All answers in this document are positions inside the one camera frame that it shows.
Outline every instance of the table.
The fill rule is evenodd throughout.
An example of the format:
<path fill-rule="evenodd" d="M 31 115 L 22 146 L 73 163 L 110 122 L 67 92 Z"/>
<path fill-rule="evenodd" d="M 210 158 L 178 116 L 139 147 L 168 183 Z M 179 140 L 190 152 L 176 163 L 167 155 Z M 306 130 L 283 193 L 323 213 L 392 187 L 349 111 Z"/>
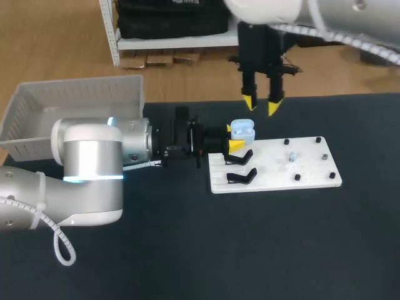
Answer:
<path fill-rule="evenodd" d="M 1 299 L 398 299 L 400 96 L 290 98 L 266 117 L 244 102 L 188 104 L 212 125 L 252 118 L 257 139 L 324 136 L 333 189 L 214 195 L 206 161 L 126 173 L 124 214 L 65 228 L 72 267 L 49 229 L 0 234 Z M 173 104 L 147 104 L 162 124 Z M 61 178 L 54 162 L 15 163 Z"/>

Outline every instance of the wooden floor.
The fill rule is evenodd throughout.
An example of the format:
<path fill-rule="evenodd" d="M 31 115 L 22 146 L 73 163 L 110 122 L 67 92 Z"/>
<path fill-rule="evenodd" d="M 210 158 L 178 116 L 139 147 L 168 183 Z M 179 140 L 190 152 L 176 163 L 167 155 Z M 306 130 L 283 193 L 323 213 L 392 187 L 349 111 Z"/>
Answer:
<path fill-rule="evenodd" d="M 343 47 L 296 48 L 288 58 L 304 73 L 288 76 L 287 96 L 399 92 L 395 69 L 365 66 Z M 220 56 L 193 67 L 128 71 L 114 67 L 98 0 L 2 0 L 0 115 L 21 82 L 140 73 L 147 102 L 240 99 L 236 66 Z M 259 97 L 267 81 L 259 76 Z M 0 151 L 0 162 L 6 153 Z"/>

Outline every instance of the cable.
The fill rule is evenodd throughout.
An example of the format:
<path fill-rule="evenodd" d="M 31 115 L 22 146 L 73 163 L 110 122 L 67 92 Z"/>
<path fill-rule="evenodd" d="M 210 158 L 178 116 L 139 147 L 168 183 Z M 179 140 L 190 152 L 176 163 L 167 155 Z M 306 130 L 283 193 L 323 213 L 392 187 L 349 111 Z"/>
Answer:
<path fill-rule="evenodd" d="M 313 36 L 317 38 L 324 37 L 322 33 L 317 29 L 306 26 L 279 24 L 279 25 L 272 25 L 271 27 L 277 30 L 286 31 L 287 33 L 302 34 L 304 36 Z M 396 51 L 390 50 L 382 46 L 378 46 L 370 42 L 364 42 L 348 34 L 329 32 L 329 36 L 331 41 L 336 41 L 339 43 L 350 45 L 352 47 L 380 56 L 381 58 L 386 59 L 393 64 L 400 65 L 400 54 L 397 53 Z"/>
<path fill-rule="evenodd" d="M 11 200 L 11 199 L 1 197 L 1 196 L 0 196 L 0 204 L 12 206 L 14 208 L 23 209 L 31 214 L 36 214 L 36 212 L 37 212 L 37 209 L 33 206 L 25 204 L 21 201 Z M 44 214 L 42 212 L 40 215 L 40 218 L 54 231 L 53 244 L 54 244 L 54 253 L 56 254 L 57 259 L 64 266 L 72 266 L 76 260 L 76 253 L 75 253 L 75 249 L 74 249 L 73 245 L 71 244 L 69 239 L 66 237 L 66 235 L 63 233 L 60 226 L 58 226 L 55 222 L 53 222 L 46 214 Z M 65 260 L 63 258 L 63 256 L 61 255 L 58 239 L 60 239 L 64 243 L 64 245 L 67 247 L 69 255 L 71 256 L 70 260 L 68 260 L 68 261 Z"/>
<path fill-rule="evenodd" d="M 123 167 L 124 171 L 132 171 L 132 170 L 137 170 L 137 169 L 142 169 L 142 168 L 148 168 L 148 167 L 162 167 L 163 164 L 161 161 L 148 161 L 143 164 L 134 164 L 133 166 L 127 166 Z"/>

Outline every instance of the shelf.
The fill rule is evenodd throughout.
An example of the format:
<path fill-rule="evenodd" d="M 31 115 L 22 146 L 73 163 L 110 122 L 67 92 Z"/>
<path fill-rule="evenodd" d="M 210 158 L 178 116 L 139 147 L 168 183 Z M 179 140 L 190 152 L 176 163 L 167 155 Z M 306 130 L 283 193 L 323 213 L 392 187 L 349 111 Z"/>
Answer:
<path fill-rule="evenodd" d="M 180 37 L 177 39 L 123 39 L 119 29 L 116 32 L 118 50 L 203 48 L 238 45 L 237 22 L 229 23 L 229 30 L 212 36 Z"/>

